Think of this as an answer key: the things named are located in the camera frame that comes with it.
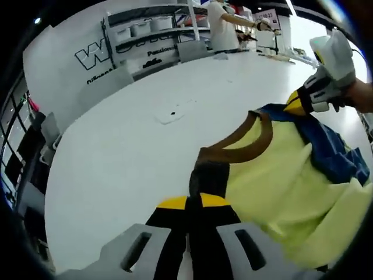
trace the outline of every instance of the human hand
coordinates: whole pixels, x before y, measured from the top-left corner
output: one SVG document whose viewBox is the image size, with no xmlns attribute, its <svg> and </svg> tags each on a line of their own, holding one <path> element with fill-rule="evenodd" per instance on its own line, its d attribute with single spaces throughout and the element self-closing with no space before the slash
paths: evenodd
<svg viewBox="0 0 373 280">
<path fill-rule="evenodd" d="M 373 87 L 356 79 L 343 97 L 346 105 L 355 107 L 361 113 L 373 113 Z"/>
<path fill-rule="evenodd" d="M 256 25 L 256 28 L 259 31 L 272 31 L 272 27 L 269 25 L 269 22 L 265 20 L 261 20 L 260 22 L 258 22 L 258 24 Z"/>
</svg>

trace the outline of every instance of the gray chair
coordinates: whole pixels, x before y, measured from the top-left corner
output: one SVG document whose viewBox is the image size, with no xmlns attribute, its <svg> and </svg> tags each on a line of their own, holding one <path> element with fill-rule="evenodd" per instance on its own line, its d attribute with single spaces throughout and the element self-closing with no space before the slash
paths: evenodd
<svg viewBox="0 0 373 280">
<path fill-rule="evenodd" d="M 45 144 L 49 148 L 53 149 L 55 142 L 61 134 L 59 128 L 57 127 L 57 121 L 53 112 L 47 115 L 45 120 L 41 123 L 41 133 L 45 138 Z"/>
<path fill-rule="evenodd" d="M 53 112 L 47 115 L 41 123 L 41 133 L 45 139 L 45 145 L 40 152 L 40 161 L 50 166 L 58 143 L 61 140 L 61 132 L 57 127 Z"/>
<path fill-rule="evenodd" d="M 133 83 L 132 75 L 128 72 L 126 66 L 122 66 L 99 77 L 99 80 L 94 80 L 85 85 L 78 93 L 79 116 L 131 83 Z"/>
<path fill-rule="evenodd" d="M 187 41 L 177 44 L 180 61 L 188 62 L 210 56 L 204 41 Z"/>
</svg>

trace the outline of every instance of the sleeve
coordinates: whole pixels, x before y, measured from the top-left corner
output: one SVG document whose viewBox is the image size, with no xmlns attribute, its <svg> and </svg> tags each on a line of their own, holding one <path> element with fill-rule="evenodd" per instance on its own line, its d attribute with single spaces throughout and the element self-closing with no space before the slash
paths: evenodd
<svg viewBox="0 0 373 280">
<path fill-rule="evenodd" d="M 209 16 L 214 17 L 215 20 L 218 20 L 223 14 L 227 12 L 223 9 L 223 7 L 219 3 L 212 2 L 207 7 L 207 13 Z"/>
</svg>

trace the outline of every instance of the yellow shirt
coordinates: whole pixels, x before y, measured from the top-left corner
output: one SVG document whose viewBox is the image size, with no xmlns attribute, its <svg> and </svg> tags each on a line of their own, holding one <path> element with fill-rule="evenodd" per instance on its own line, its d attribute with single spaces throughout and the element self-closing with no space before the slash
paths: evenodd
<svg viewBox="0 0 373 280">
<path fill-rule="evenodd" d="M 271 134 L 265 115 L 250 122 L 248 132 L 243 124 L 228 137 L 230 141 L 202 148 L 197 165 L 224 159 L 229 163 L 226 200 L 243 222 L 254 221 L 280 242 L 289 259 L 305 268 L 337 260 L 360 226 L 372 184 L 362 187 L 355 178 L 332 184 L 311 164 L 312 144 L 305 145 L 294 123 L 270 121 L 268 141 L 263 137 L 263 130 Z M 258 145 L 263 139 L 268 141 L 264 149 Z M 253 144 L 258 156 L 243 161 L 235 155 Z"/>
</svg>

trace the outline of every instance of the white shirt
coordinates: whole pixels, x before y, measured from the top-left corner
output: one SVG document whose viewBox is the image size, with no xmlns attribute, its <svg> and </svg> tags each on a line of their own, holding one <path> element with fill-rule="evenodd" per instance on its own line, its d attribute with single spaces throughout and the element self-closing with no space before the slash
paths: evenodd
<svg viewBox="0 0 373 280">
<path fill-rule="evenodd" d="M 223 9 L 222 3 L 213 1 L 207 6 L 211 43 L 215 51 L 235 50 L 240 46 L 234 24 L 221 18 L 225 13 L 227 12 Z"/>
</svg>

